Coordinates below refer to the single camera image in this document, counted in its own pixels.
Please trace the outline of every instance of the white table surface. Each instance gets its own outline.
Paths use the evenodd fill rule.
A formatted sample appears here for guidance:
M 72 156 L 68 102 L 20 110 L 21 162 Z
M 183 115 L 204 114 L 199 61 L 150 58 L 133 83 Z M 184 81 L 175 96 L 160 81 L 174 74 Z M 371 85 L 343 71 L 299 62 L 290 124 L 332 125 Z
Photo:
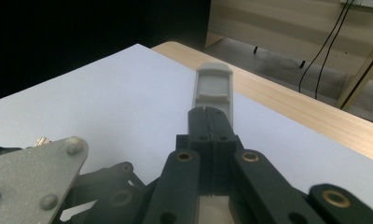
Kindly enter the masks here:
M 136 45 L 0 100 L 0 146 L 84 138 L 81 173 L 130 161 L 147 184 L 187 133 L 195 71 Z M 373 160 L 234 92 L 234 131 L 297 189 L 330 183 L 373 208 Z

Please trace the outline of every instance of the floor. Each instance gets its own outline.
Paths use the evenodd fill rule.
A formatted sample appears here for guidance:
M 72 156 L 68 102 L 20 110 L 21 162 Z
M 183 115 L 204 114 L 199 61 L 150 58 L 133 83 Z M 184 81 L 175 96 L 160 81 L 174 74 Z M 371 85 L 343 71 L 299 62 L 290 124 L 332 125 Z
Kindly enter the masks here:
M 302 64 L 299 59 L 262 48 L 258 48 L 254 53 L 254 49 L 255 46 L 223 38 L 208 47 L 205 53 L 298 91 L 299 81 L 309 66 L 309 62 L 306 62 L 303 68 L 299 68 Z M 321 66 L 313 64 L 301 84 L 301 92 L 312 98 L 314 98 L 320 69 Z M 317 99 L 328 105 L 335 105 L 346 78 L 345 73 L 325 68 L 318 86 Z M 373 122 L 373 81 L 366 84 L 365 89 L 347 111 Z

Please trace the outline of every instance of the power outlet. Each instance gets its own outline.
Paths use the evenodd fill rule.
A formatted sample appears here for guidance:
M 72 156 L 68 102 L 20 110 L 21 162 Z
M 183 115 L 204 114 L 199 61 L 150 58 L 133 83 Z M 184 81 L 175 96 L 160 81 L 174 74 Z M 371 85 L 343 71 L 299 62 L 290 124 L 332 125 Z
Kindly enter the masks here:
M 346 3 L 347 0 L 340 0 L 340 3 Z M 361 6 L 361 7 L 373 7 L 373 0 L 354 0 L 352 2 L 353 5 Z

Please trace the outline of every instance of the black cable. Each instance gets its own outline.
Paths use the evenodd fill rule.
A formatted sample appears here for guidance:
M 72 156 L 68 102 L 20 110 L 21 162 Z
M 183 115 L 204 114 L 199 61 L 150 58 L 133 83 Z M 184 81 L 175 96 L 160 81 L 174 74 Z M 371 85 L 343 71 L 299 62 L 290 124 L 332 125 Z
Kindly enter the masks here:
M 318 51 L 317 55 L 315 55 L 315 58 L 311 61 L 311 63 L 309 64 L 309 66 L 306 68 L 305 72 L 303 73 L 302 77 L 300 78 L 300 81 L 299 81 L 299 86 L 298 86 L 298 89 L 299 89 L 299 92 L 300 92 L 300 87 L 302 85 L 302 81 L 303 81 L 303 78 L 306 76 L 306 73 L 308 72 L 308 70 L 310 69 L 311 65 L 315 62 L 315 60 L 318 58 L 318 56 L 320 55 L 321 51 L 323 51 L 326 43 L 328 42 L 329 38 L 331 37 L 331 35 L 334 33 L 335 31 L 335 28 L 338 26 L 338 22 L 340 21 L 340 18 L 341 18 L 341 15 L 343 15 L 343 12 L 344 12 L 344 9 L 346 9 L 346 6 L 347 4 L 349 3 L 349 0 L 347 0 L 347 2 L 344 4 L 344 7 L 343 9 L 341 10 L 340 14 L 338 15 L 338 20 L 336 21 L 335 25 L 334 25 L 334 28 L 332 28 L 332 31 L 331 33 L 328 35 L 328 37 L 326 38 L 326 41 L 324 42 L 323 46 L 321 47 L 320 51 Z
M 352 6 L 352 2 L 354 2 L 354 0 L 352 0 L 352 1 L 350 2 L 349 6 L 347 7 L 347 10 L 346 10 L 346 12 L 344 13 L 343 19 L 341 20 L 340 26 L 338 27 L 338 30 L 337 30 L 337 32 L 335 33 L 335 36 L 334 36 L 334 38 L 332 39 L 331 44 L 329 45 L 328 52 L 327 52 L 326 55 L 325 55 L 325 59 L 324 59 L 324 62 L 323 62 L 323 66 L 321 66 L 320 74 L 318 75 L 317 85 L 315 86 L 314 98 L 315 98 L 316 100 L 317 100 L 318 85 L 320 84 L 320 79 L 321 79 L 321 75 L 323 74 L 323 69 L 324 69 L 324 66 L 325 66 L 325 64 L 326 64 L 326 60 L 328 59 L 329 52 L 330 52 L 331 49 L 332 49 L 332 45 L 334 44 L 336 38 L 338 37 L 338 32 L 340 31 L 341 26 L 343 25 L 344 20 L 346 20 L 347 13 L 349 13 L 349 9 L 350 9 L 350 7 Z

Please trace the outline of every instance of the bolt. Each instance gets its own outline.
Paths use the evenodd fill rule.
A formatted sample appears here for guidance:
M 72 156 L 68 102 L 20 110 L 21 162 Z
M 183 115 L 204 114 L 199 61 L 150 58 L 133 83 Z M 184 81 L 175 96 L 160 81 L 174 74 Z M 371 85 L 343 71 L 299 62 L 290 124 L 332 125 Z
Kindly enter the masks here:
M 58 197 L 54 194 L 48 194 L 42 197 L 41 201 L 39 202 L 39 207 L 43 210 L 50 210 L 56 205 L 58 205 Z
M 50 140 L 47 137 L 40 137 L 37 139 L 35 147 L 43 146 L 48 143 L 50 143 Z
M 78 137 L 69 137 L 65 140 L 67 154 L 74 155 L 82 150 L 82 141 Z

